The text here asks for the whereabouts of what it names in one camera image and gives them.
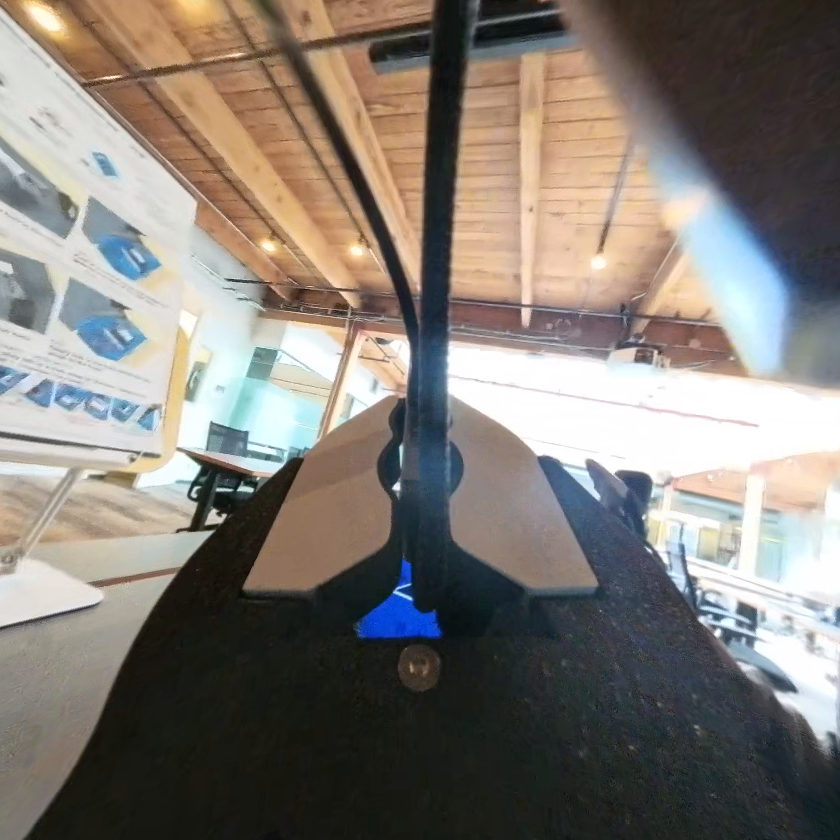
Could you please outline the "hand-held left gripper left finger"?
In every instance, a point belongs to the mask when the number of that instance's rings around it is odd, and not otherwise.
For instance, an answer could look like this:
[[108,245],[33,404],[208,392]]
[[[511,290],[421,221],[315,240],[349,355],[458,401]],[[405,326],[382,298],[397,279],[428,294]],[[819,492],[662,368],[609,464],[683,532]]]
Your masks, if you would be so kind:
[[376,608],[403,564],[399,500],[405,402],[389,396],[303,457],[248,577],[251,599]]

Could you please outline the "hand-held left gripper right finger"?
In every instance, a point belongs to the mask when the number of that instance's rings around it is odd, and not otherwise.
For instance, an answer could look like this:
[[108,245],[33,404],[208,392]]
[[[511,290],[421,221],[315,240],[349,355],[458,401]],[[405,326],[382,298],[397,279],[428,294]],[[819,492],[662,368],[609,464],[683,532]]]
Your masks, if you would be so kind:
[[522,602],[594,596],[599,584],[536,454],[451,397],[446,611],[492,618]]

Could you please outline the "grey USB hub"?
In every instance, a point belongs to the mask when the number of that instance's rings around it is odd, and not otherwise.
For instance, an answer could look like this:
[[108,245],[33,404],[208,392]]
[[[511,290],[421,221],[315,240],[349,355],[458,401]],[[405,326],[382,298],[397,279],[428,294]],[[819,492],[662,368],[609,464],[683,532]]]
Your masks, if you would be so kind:
[[414,576],[417,559],[419,510],[419,447],[416,410],[408,397],[404,403],[399,492],[400,523],[403,559],[412,568],[412,576]]

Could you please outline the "blue plastic bin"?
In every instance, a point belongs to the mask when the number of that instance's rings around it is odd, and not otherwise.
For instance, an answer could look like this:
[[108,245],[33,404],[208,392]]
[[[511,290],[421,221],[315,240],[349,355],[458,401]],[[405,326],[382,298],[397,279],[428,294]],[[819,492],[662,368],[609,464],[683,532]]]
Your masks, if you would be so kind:
[[357,637],[440,638],[443,634],[435,612],[420,612],[413,598],[413,568],[403,560],[395,589],[355,624]]

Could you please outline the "office desk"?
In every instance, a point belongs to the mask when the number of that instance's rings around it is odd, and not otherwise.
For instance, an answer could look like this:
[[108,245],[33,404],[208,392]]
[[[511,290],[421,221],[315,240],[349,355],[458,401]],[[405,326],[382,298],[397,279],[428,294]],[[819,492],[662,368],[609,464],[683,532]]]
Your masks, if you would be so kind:
[[251,480],[255,482],[255,488],[258,489],[281,468],[281,463],[276,461],[221,454],[201,448],[179,446],[175,451],[178,454],[185,455],[200,469],[206,471],[205,480],[195,498],[195,510],[192,519],[187,527],[179,528],[178,532],[212,530],[215,525],[208,524],[208,518],[212,512],[228,517],[242,508],[255,495],[253,492],[244,496],[237,487],[227,497],[227,502],[219,508],[215,502],[219,483],[222,479],[236,479],[238,486],[244,480]]

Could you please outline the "black office chair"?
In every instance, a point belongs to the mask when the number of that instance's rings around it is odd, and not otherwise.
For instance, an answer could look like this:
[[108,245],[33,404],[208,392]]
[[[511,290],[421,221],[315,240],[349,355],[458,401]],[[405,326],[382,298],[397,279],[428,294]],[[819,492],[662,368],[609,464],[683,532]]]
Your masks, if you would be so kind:
[[[210,454],[245,457],[248,441],[248,432],[211,422],[207,431],[205,451]],[[255,488],[256,485],[249,482],[246,476],[224,469],[218,471],[210,465],[200,464],[187,491],[187,498],[196,504],[194,523],[197,523],[199,514],[203,516],[202,525],[213,511],[223,517],[231,515],[250,499]]]

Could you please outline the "instruction poster board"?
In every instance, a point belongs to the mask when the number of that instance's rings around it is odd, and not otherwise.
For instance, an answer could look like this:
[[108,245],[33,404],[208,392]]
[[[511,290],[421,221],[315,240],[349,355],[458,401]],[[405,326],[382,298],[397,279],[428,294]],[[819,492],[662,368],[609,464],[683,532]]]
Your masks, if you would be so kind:
[[165,451],[196,203],[2,10],[2,435]]

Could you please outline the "black linear ceiling light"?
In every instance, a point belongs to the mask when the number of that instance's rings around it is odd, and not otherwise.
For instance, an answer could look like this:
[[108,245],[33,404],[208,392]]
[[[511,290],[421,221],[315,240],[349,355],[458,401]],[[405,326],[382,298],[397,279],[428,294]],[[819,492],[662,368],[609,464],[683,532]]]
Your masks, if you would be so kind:
[[[367,56],[378,75],[427,68],[431,60],[431,38],[429,33],[381,38],[371,42]],[[565,27],[555,9],[532,9],[507,16],[482,18],[474,29],[469,58],[519,58],[572,49],[578,44],[579,39]]]

